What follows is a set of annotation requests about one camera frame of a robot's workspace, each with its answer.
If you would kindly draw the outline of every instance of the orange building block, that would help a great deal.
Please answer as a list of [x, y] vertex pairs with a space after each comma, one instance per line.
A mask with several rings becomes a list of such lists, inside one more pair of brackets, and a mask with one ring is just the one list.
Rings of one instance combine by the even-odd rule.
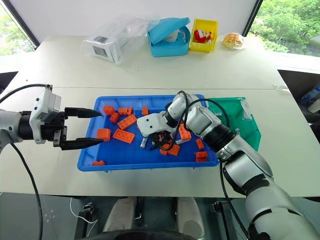
[[135, 138], [135, 134], [117, 129], [113, 134], [113, 138], [123, 141], [127, 144], [131, 144]]
[[130, 127], [131, 125], [135, 124], [136, 122], [137, 122], [136, 116], [131, 114], [128, 117], [126, 117], [125, 119], [118, 122], [117, 124], [118, 124], [119, 128], [121, 128], [122, 130], [125, 130], [126, 128]]
[[159, 151], [160, 151], [160, 153], [161, 153], [162, 155], [167, 156], [167, 154], [168, 154], [168, 151], [165, 151], [165, 150], [162, 150], [162, 149], [160, 149]]
[[206, 159], [208, 157], [208, 152], [207, 151], [198, 151], [195, 153], [195, 158], [196, 159]]
[[182, 140], [190, 140], [192, 138], [190, 132], [185, 129], [182, 123], [179, 126], [179, 134]]
[[180, 150], [179, 145], [173, 145], [173, 147], [170, 150], [168, 150], [168, 154], [171, 154], [173, 156], [178, 156], [179, 150]]
[[106, 163], [102, 160], [101, 161], [94, 161], [92, 163], [92, 166], [104, 166], [104, 165], [106, 165]]
[[117, 123], [118, 118], [119, 118], [119, 113], [114, 112], [114, 113], [112, 113], [112, 115], [110, 117], [110, 122], [115, 124], [115, 123]]
[[128, 108], [127, 107], [119, 107], [118, 113], [120, 115], [127, 115], [128, 114]]
[[198, 149], [204, 149], [205, 148], [205, 145], [204, 145], [204, 143], [202, 142], [202, 140], [201, 139], [197, 139], [197, 140], [195, 140], [195, 143], [196, 143], [196, 145], [198, 146]]
[[105, 115], [112, 115], [116, 110], [115, 110], [114, 106], [104, 106], [103, 111], [104, 111]]
[[141, 111], [142, 111], [142, 116], [149, 115], [149, 108], [147, 106], [143, 106]]
[[[170, 147], [170, 145], [167, 144], [167, 143], [165, 143], [165, 144], [163, 144], [162, 147], [164, 147], [165, 149], [167, 149], [168, 147]], [[165, 156], [166, 156], [166, 155], [168, 154], [168, 151], [165, 151], [165, 150], [162, 150], [162, 149], [160, 149], [159, 151], [160, 151], [160, 153], [161, 153], [162, 155], [165, 155]]]
[[200, 163], [200, 162], [208, 162], [208, 160], [206, 158], [196, 158], [195, 161], [197, 163]]
[[111, 130], [108, 128], [100, 128], [96, 133], [97, 139], [103, 139], [104, 142], [110, 141]]
[[133, 107], [128, 107], [128, 110], [126, 112], [127, 115], [134, 114], [134, 108]]

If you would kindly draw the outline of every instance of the yellow box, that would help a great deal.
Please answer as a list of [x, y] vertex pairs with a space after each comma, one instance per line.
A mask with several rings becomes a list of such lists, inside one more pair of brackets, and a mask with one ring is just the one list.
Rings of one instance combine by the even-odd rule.
[[[198, 43], [195, 40], [195, 30], [202, 29], [211, 32], [211, 44]], [[189, 49], [199, 52], [211, 52], [215, 49], [218, 38], [218, 21], [194, 19]]]

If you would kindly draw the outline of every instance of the blue lid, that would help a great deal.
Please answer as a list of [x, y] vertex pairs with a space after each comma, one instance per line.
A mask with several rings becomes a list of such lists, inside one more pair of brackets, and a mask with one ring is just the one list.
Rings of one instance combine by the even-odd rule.
[[188, 23], [190, 23], [190, 19], [188, 17], [170, 17], [161, 19], [159, 21], [159, 24], [148, 32], [148, 36], [150, 37], [151, 43], [156, 44], [163, 40], [165, 37], [169, 36], [175, 30], [182, 28]]

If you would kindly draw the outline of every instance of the label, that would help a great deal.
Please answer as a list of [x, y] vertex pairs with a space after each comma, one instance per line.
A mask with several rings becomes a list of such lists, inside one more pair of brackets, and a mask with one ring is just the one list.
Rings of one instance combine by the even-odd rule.
[[243, 120], [252, 120], [252, 117], [251, 117], [252, 113], [251, 113], [251, 110], [250, 110], [250, 107], [249, 107], [247, 100], [243, 99], [240, 101], [240, 103], [243, 108], [243, 114], [242, 114]]

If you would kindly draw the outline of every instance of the robotic arm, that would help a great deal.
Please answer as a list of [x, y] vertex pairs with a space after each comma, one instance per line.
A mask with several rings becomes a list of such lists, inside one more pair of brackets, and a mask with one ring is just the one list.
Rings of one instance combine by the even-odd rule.
[[183, 115], [187, 128], [216, 152], [220, 164], [225, 163], [223, 174], [232, 188], [246, 196], [251, 240], [319, 240], [320, 236], [290, 196], [274, 182], [268, 163], [244, 139], [233, 134], [199, 102], [190, 105], [186, 118], [186, 101], [191, 103], [195, 99], [196, 96], [179, 93], [166, 112], [139, 118], [137, 125], [142, 135], [173, 133]]
[[66, 107], [60, 111], [61, 97], [52, 93], [48, 85], [35, 99], [32, 111], [13, 112], [0, 109], [0, 153], [10, 143], [34, 140], [44, 144], [53, 142], [54, 147], [62, 150], [84, 149], [103, 142], [102, 139], [82, 137], [67, 140], [68, 117], [93, 118], [100, 112], [86, 108]]

